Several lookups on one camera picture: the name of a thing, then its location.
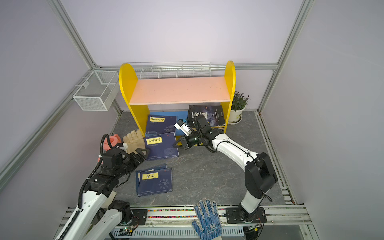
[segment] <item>potted plant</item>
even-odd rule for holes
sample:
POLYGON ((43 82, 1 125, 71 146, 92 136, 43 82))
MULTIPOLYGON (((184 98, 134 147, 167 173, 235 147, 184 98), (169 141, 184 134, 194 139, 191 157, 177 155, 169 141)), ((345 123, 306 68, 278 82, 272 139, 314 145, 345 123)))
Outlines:
POLYGON ((244 97, 243 94, 244 93, 235 91, 235 94, 233 95, 231 114, 228 119, 229 124, 235 125, 241 121, 241 113, 244 111, 245 105, 247 105, 247 100, 250 99, 249 95, 248 97, 244 97))

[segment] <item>pink shelf board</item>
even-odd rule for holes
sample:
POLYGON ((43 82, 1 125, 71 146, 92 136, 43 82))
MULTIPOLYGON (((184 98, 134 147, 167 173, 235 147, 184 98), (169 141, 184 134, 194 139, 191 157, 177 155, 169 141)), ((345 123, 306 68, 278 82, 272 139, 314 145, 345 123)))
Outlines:
POLYGON ((224 77, 141 79, 130 105, 229 102, 224 77))

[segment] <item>white flower pot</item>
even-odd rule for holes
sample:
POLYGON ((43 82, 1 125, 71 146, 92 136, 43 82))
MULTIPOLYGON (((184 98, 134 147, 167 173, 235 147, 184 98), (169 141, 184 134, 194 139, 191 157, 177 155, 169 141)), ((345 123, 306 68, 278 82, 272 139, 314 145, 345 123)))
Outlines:
POLYGON ((229 114, 228 123, 237 124, 240 120, 241 113, 244 111, 244 109, 245 109, 245 107, 241 110, 236 110, 236 111, 231 109, 231 113, 229 114))

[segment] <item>white mesh basket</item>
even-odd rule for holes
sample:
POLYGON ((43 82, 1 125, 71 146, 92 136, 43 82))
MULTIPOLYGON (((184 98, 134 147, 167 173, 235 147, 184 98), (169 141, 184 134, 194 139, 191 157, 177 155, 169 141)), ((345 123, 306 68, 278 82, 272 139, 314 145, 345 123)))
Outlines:
POLYGON ((119 91, 117 71, 94 70, 73 98, 84 111, 108 111, 119 91))

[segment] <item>white wire rack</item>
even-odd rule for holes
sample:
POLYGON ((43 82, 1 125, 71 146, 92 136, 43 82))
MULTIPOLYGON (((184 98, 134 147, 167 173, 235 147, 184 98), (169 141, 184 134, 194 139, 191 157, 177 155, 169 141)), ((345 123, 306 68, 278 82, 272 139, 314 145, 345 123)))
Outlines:
POLYGON ((73 95, 84 111, 108 111, 119 91, 117 71, 94 70, 73 95))
POLYGON ((168 68, 160 67, 135 67, 138 79, 153 78, 194 78, 194 77, 211 77, 211 66, 209 64, 201 64, 200 66, 181 65, 168 68))

